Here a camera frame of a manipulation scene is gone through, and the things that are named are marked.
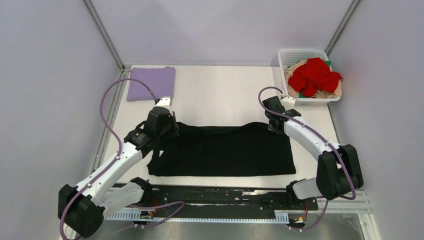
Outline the black t shirt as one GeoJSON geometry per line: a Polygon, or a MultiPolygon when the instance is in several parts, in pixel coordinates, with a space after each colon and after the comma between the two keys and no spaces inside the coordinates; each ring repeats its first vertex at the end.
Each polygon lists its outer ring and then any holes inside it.
{"type": "Polygon", "coordinates": [[[288,136],[263,122],[243,126],[191,126],[162,142],[147,165],[157,177],[256,177],[294,175],[288,136]]]}

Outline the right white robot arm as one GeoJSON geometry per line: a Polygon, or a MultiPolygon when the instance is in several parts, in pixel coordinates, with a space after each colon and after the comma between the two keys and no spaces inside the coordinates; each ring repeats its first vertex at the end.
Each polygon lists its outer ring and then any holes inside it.
{"type": "Polygon", "coordinates": [[[269,120],[268,128],[299,143],[317,161],[316,176],[290,183],[286,204],[298,209],[309,198],[354,200],[363,186],[357,150],[350,144],[340,145],[311,127],[295,109],[285,109],[278,96],[261,100],[269,120]]]}

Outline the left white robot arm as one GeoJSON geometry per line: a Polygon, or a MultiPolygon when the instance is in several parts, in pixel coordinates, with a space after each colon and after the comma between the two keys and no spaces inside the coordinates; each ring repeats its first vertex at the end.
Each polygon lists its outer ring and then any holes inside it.
{"type": "Polygon", "coordinates": [[[153,193],[147,182],[139,177],[124,187],[111,191],[113,185],[135,164],[152,152],[161,141],[178,136],[175,112],[167,107],[155,106],[147,119],[139,123],[116,153],[87,178],[75,186],[64,185],[58,194],[59,232],[67,239],[65,226],[70,227],[79,238],[92,236],[105,218],[131,204],[142,207],[153,201],[153,193]]]}

